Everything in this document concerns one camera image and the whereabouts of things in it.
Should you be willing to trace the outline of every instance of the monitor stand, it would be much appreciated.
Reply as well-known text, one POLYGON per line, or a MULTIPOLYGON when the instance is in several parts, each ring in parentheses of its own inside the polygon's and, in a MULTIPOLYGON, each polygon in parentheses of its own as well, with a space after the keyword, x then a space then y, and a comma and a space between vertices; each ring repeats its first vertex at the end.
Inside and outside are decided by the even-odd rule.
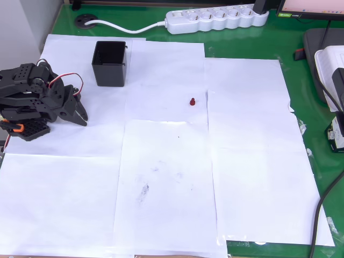
POLYGON ((316 51, 328 46, 344 46, 344 28, 329 28, 326 35, 325 31, 325 28, 312 28, 306 31, 303 36, 305 54, 311 69, 314 85, 316 86, 319 98, 324 103, 326 103, 326 98, 319 79, 314 55, 316 51))

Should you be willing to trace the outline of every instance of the red wire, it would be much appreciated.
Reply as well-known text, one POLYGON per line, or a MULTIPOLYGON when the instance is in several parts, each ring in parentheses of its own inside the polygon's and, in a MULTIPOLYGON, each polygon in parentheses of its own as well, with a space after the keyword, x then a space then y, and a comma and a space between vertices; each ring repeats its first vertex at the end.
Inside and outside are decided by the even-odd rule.
POLYGON ((59 75, 58 77, 56 77, 54 80, 52 80, 50 83, 49 83, 49 86, 48 88, 51 89, 52 87, 52 84, 57 81, 58 79, 64 77, 64 76, 67 76, 67 75, 72 75, 72 74, 76 74, 77 76, 79 76, 80 80, 81 80, 81 87, 80 87, 80 90, 76 93, 73 94, 73 96, 76 96, 78 94, 80 94, 81 90, 82 90, 82 87, 84 86, 84 81, 82 80, 81 76, 78 74, 78 73, 67 73, 67 74, 61 74, 59 75))
POLYGON ((5 151, 6 147, 7 147, 7 145, 9 144, 10 138, 11 138, 11 135, 8 135, 7 138, 6 138, 6 142, 5 142, 5 146, 4 146, 4 151, 5 151))

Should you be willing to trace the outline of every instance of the small red object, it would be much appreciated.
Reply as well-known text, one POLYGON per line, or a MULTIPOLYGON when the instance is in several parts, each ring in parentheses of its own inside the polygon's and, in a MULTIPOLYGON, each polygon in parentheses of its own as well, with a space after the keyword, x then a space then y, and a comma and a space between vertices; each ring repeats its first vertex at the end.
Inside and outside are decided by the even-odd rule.
POLYGON ((194 98, 192 98, 191 101, 190 101, 190 105, 191 105, 191 106, 194 106, 195 104, 196 104, 196 101, 195 101, 194 98))

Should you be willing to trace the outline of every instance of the power outlet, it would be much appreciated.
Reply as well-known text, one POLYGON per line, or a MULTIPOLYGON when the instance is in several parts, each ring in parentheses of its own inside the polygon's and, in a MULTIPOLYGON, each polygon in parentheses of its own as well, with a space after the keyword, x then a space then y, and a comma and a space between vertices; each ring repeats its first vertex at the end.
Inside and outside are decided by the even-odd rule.
POLYGON ((166 14, 165 27, 171 34, 182 34, 263 26, 268 19, 269 12, 258 15, 252 8, 253 4, 245 4, 170 11, 166 14))

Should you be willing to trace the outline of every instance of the green desk surface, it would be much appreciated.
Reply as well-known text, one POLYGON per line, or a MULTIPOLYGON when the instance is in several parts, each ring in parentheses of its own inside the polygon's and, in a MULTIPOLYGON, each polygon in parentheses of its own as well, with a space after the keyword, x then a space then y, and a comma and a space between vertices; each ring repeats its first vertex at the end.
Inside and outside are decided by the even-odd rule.
MULTIPOLYGON (((74 26, 76 16, 92 13, 99 19, 129 30, 138 30, 163 21, 168 11, 178 9, 184 8, 83 5, 80 10, 72 11, 69 5, 64 5, 52 33, 143 37, 150 41, 202 42, 205 56, 208 58, 278 59, 288 87, 291 106, 297 118, 307 127, 303 139, 306 148, 313 153, 310 164, 319 192, 322 194, 344 169, 344 154, 331 152, 324 131, 334 116, 317 96, 307 61, 296 62, 292 54, 296 49, 303 47, 302 36, 306 30, 326 27, 326 21, 302 24, 291 18, 277 18, 275 11, 272 11, 263 27, 179 35, 170 34, 163 27, 153 28, 140 34, 126 34, 106 25, 97 25, 90 30, 81 30, 74 26)), ((344 22, 333 22, 332 27, 344 27, 344 22)), ((324 202, 324 208, 328 219, 334 222, 334 226, 330 228, 336 246, 317 246, 314 257, 342 258, 344 257, 344 180, 329 194, 324 202)), ((309 223, 313 223, 313 218, 310 218, 309 223)), ((283 234, 283 231, 280 230, 277 234, 283 234)), ((234 256, 307 257, 309 253, 309 246, 306 245, 278 243, 258 245, 254 242, 228 241, 227 246, 228 253, 234 256)))

